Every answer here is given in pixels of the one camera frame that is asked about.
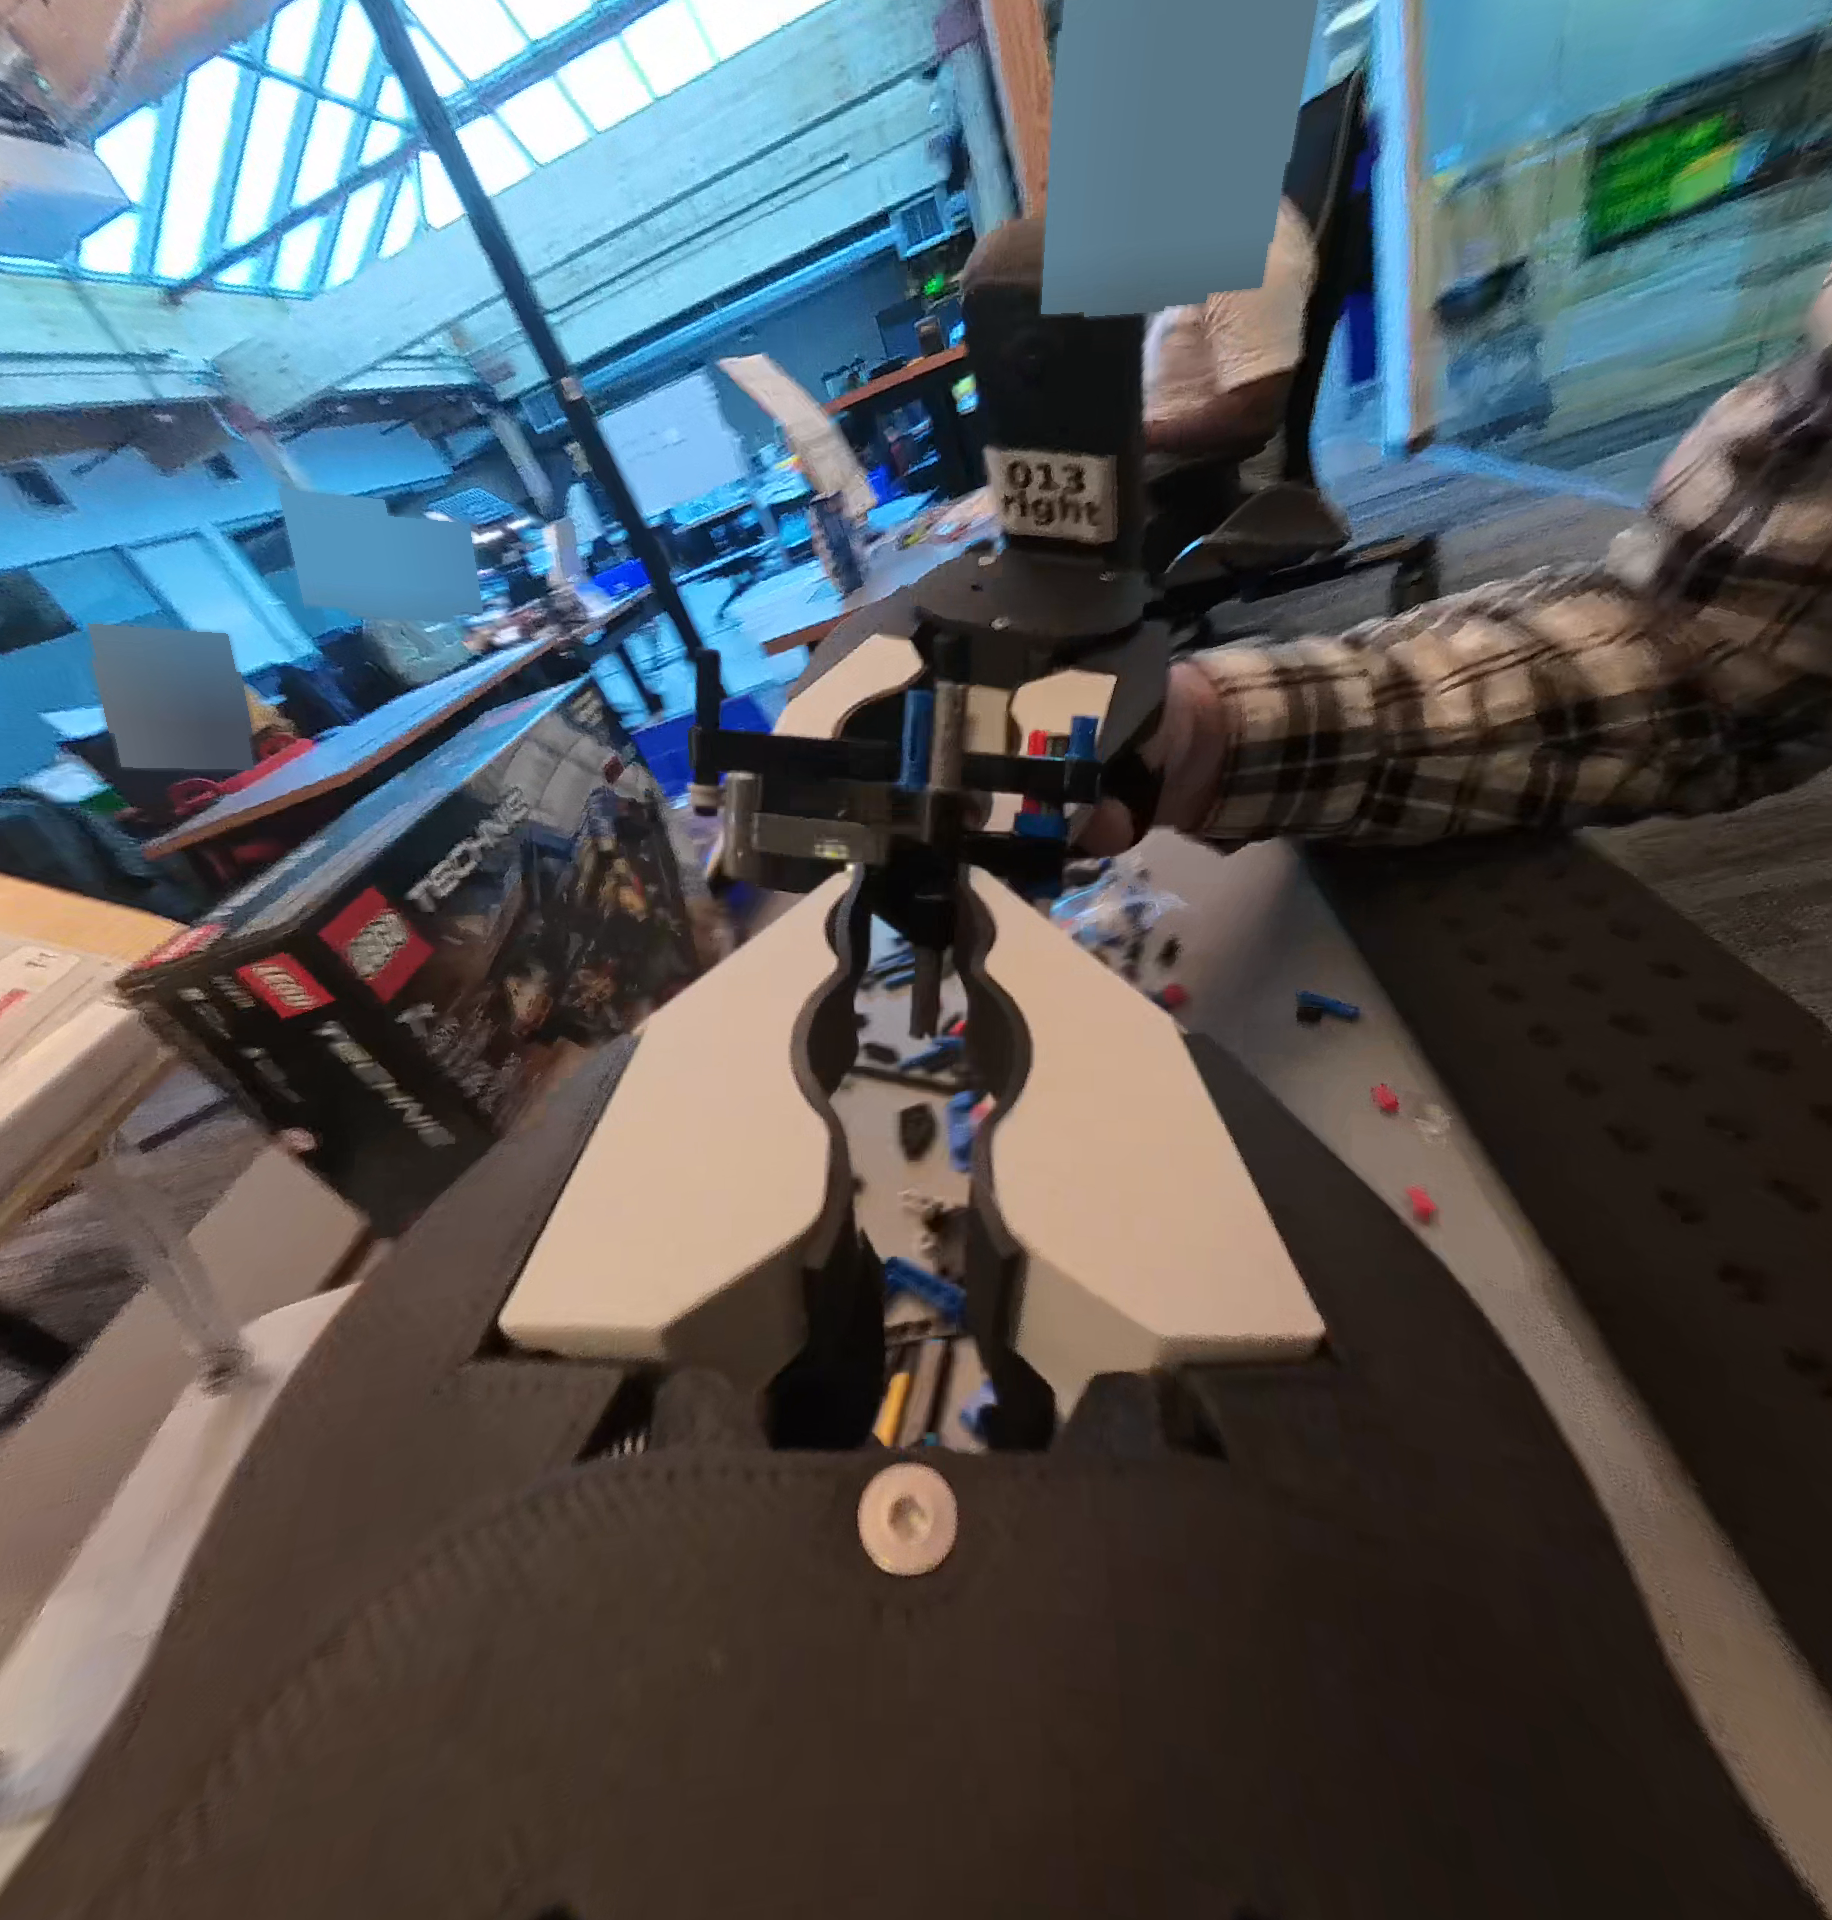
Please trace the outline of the black blue toy frame assembly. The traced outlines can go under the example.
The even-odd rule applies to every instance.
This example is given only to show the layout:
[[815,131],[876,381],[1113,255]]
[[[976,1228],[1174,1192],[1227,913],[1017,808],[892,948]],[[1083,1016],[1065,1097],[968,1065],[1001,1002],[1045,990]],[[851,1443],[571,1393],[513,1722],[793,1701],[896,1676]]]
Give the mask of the black blue toy frame assembly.
[[938,1032],[945,978],[961,965],[965,875],[986,870],[1048,907],[1064,890],[1073,817],[1104,773],[1104,755],[973,748],[976,691],[927,664],[902,695],[894,742],[793,742],[729,726],[719,655],[694,668],[691,757],[714,795],[722,875],[782,890],[798,869],[856,869],[851,924],[872,934],[882,922],[912,948],[916,1039]]

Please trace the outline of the clear bag of pieces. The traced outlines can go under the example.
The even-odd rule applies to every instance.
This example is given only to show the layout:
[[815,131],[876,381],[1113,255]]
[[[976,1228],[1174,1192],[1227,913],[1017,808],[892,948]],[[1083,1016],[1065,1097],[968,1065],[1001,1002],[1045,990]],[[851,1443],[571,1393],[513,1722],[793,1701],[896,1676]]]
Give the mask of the clear bag of pieces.
[[1152,878],[1144,863],[1113,862],[1101,865],[1093,880],[1058,898],[1052,922],[1111,970],[1140,978],[1150,970],[1175,970],[1185,908],[1185,898]]

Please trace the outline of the white ceiling projector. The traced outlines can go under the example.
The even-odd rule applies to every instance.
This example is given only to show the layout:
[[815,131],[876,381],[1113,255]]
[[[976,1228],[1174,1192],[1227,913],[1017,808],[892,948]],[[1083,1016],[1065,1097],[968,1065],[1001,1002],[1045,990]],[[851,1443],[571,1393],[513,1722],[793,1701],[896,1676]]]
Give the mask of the white ceiling projector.
[[132,196],[91,146],[0,128],[0,259],[62,263],[129,208]]

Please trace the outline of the black office chair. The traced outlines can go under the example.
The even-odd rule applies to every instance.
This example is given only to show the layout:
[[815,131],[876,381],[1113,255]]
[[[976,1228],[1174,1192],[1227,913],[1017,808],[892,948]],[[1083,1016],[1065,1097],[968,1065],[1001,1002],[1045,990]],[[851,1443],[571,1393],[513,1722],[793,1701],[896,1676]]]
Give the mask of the black office chair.
[[1442,590],[1436,539],[1360,539],[1317,482],[1312,457],[1312,416],[1334,333],[1349,300],[1374,282],[1374,142],[1364,97],[1364,70],[1355,64],[1298,112],[1281,198],[1312,228],[1314,282],[1283,426],[1247,457],[1145,453],[1145,570],[1175,614],[1378,568],[1393,570],[1393,611],[1418,610]]

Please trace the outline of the white book stand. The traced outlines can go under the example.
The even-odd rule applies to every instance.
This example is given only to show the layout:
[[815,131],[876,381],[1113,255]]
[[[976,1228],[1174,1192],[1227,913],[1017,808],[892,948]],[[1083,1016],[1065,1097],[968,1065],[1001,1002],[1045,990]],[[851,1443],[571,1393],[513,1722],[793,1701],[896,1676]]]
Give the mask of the white book stand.
[[225,1491],[370,1242],[276,1146],[180,1229],[114,1156],[161,1065],[141,1020],[105,1000],[0,1067],[0,1229],[85,1172],[146,1273],[0,1443],[0,1865],[138,1691]]

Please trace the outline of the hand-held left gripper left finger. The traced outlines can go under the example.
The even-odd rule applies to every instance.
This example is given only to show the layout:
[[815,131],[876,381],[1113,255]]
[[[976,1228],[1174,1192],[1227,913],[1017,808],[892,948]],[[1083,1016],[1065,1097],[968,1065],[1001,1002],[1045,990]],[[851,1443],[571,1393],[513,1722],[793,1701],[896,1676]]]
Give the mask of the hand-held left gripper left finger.
[[714,1372],[780,1447],[862,1447],[882,1261],[834,1092],[872,960],[839,870],[653,1014],[498,1310],[521,1351]]

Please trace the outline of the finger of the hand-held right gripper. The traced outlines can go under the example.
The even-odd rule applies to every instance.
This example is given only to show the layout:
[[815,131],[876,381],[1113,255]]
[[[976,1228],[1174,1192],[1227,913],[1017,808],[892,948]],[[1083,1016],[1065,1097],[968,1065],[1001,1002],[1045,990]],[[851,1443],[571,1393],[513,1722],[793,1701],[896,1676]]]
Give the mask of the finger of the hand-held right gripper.
[[1064,668],[1009,695],[1009,721],[1021,755],[1101,755],[1119,675]]
[[778,740],[843,740],[865,710],[902,700],[927,675],[927,660],[907,635],[865,635],[848,650],[829,636],[815,668],[816,672],[805,675],[790,691],[774,721]]

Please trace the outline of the long wooden table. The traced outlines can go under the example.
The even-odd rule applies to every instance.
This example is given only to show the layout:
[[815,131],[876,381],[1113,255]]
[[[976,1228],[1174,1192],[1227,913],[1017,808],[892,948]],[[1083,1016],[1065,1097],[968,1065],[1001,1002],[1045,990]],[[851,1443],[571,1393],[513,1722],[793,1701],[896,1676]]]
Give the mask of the long wooden table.
[[146,842],[141,851],[149,862],[163,862],[324,796],[355,795],[362,782],[429,742],[453,716],[492,700],[500,685],[560,650],[556,639],[528,639],[409,690],[355,725],[324,733],[274,773],[225,795],[167,833]]

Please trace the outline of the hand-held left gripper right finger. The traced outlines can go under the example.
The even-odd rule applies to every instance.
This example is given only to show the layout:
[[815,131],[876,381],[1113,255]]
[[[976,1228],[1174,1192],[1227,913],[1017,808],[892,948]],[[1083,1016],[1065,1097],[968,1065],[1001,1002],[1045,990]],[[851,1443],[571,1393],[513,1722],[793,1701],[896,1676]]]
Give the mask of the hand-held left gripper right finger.
[[1216,1073],[1233,1067],[997,875],[958,885],[979,1088],[968,1327],[986,1447],[1048,1447],[1104,1376],[1317,1356],[1324,1317]]

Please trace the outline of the dark perforated floor mat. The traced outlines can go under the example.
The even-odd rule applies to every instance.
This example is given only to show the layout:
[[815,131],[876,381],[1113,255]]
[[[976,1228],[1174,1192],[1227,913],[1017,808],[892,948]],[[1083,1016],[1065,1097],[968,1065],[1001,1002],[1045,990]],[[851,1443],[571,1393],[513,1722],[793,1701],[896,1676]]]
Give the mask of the dark perforated floor mat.
[[1832,1695],[1832,1032],[1581,842],[1310,863]]

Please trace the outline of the white board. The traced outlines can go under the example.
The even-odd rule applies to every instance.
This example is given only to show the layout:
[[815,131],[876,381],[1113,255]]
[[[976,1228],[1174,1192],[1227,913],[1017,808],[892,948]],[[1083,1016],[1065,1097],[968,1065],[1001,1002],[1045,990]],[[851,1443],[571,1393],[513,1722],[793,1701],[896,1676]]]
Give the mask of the white board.
[[691,370],[600,410],[604,441],[647,519],[691,524],[754,512],[774,532],[774,512],[760,503],[754,457],[727,418],[719,387],[714,370]]

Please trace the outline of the person's right hand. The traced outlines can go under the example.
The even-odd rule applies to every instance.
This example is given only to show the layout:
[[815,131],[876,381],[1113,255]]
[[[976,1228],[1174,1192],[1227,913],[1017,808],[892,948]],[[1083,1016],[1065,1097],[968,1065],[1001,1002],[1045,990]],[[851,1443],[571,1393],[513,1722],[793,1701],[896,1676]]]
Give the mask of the person's right hand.
[[1164,706],[1104,765],[1096,803],[1073,828],[1073,848],[1113,858],[1152,828],[1201,828],[1216,808],[1227,748],[1212,677],[1197,660],[1170,664]]

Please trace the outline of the black metal pole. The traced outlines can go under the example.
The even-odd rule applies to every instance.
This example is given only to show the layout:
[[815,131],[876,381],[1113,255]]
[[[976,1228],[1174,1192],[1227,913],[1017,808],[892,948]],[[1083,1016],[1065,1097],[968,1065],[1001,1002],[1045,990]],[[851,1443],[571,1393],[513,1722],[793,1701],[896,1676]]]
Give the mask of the black metal pole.
[[458,207],[465,213],[475,247],[498,282],[503,300],[513,310],[526,343],[535,350],[535,359],[560,401],[587,477],[604,488],[615,508],[615,518],[626,529],[632,554],[646,565],[653,600],[673,623],[691,664],[702,664],[708,650],[688,603],[683,600],[683,590],[671,573],[662,543],[642,516],[637,492],[615,461],[591,395],[545,313],[535,282],[498,217],[494,193],[484,187],[460,142],[458,126],[448,113],[448,105],[424,67],[402,6],[397,3],[365,3],[362,11],[370,16],[378,50],[403,86],[424,143],[438,156],[448,184],[458,196]]

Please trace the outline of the black toy set box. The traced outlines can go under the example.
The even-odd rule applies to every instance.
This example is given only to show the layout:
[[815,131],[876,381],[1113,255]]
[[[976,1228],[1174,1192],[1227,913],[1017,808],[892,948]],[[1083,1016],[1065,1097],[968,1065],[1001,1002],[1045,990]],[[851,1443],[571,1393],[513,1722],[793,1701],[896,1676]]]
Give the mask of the black toy set box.
[[585,677],[475,720],[118,995],[397,1237],[713,956],[694,854]]

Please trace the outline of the grey desk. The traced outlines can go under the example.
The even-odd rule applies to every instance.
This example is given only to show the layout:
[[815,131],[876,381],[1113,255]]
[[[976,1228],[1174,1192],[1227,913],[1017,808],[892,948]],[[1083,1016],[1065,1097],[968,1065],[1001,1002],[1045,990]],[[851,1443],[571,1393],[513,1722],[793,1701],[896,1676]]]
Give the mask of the grey desk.
[[[1195,912],[1185,960],[1197,1025],[1390,1210],[1409,1184],[1436,1198],[1440,1222],[1409,1237],[1432,1246],[1525,1367],[1594,1483],[1704,1730],[1832,1915],[1832,1698],[1721,1527],[1704,1471],[1686,1466],[1609,1351],[1310,862],[1258,846],[1220,863],[1161,839],[1149,863]],[[1355,1000],[1362,1020],[1302,1025],[1302,988]],[[1400,1115],[1374,1108],[1374,1083],[1394,1086]],[[1419,1102],[1454,1115],[1446,1142],[1419,1134]]]

